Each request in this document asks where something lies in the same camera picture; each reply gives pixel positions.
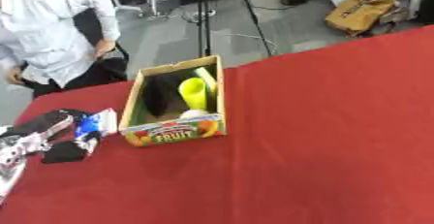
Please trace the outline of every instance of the person's arm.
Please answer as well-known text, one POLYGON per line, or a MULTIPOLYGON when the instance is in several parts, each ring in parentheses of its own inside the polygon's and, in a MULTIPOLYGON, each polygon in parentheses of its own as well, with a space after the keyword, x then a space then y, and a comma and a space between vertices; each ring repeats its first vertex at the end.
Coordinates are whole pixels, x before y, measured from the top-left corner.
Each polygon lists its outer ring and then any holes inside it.
POLYGON ((11 50, 3 45, 0 45, 0 67, 2 67, 8 83, 22 84, 19 63, 11 50))
POLYGON ((95 47, 97 57, 112 50, 120 37, 115 8, 111 0, 45 0, 47 6, 60 17, 68 18, 91 8, 94 9, 102 26, 103 40, 95 47))

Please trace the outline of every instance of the person's hand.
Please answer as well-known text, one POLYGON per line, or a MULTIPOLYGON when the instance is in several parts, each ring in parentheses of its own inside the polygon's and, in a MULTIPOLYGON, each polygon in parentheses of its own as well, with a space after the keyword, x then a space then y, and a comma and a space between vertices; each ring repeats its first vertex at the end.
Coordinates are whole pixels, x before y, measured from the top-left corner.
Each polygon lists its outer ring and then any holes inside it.
POLYGON ((6 81, 10 84, 23 85, 21 80, 21 68, 15 66, 6 72, 6 81))
POLYGON ((95 58, 100 58, 104 56, 104 54, 114 50, 116 47, 116 42, 101 40, 95 46, 95 58))

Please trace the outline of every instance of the blue package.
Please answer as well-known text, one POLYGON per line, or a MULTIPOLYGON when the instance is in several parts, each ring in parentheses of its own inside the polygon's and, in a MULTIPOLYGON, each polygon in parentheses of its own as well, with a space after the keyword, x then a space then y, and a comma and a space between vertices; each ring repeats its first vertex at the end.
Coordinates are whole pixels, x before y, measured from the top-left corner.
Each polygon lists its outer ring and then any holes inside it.
POLYGON ((103 136, 117 132, 116 112, 112 109, 107 109, 84 117, 76 127, 76 139, 84 137, 93 131, 101 132, 103 136))
POLYGON ((97 114, 85 117, 76 128, 76 138, 82 137, 90 132, 99 131, 101 117, 97 114))

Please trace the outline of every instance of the person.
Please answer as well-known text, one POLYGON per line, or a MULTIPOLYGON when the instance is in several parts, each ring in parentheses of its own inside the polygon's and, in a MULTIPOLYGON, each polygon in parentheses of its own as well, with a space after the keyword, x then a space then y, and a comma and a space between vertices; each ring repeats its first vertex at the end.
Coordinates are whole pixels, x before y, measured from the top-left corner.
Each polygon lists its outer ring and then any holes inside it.
POLYGON ((112 51, 119 37, 111 0, 0 0, 0 64, 8 83, 31 81, 35 98, 108 83, 95 61, 112 51), (102 27, 103 38, 95 47, 73 20, 88 9, 102 27))

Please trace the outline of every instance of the black pants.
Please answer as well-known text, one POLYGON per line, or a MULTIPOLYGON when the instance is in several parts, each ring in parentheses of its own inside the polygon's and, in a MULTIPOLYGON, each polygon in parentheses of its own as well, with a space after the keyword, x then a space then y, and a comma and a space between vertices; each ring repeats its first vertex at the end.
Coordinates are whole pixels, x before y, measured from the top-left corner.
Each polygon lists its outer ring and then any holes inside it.
POLYGON ((62 92, 71 89, 84 88, 100 84, 116 82, 109 73, 103 68, 101 63, 94 63, 83 75, 68 82, 61 88, 54 80, 49 80, 48 84, 40 84, 34 81, 25 81, 25 84, 33 89, 33 99, 54 92, 62 92))

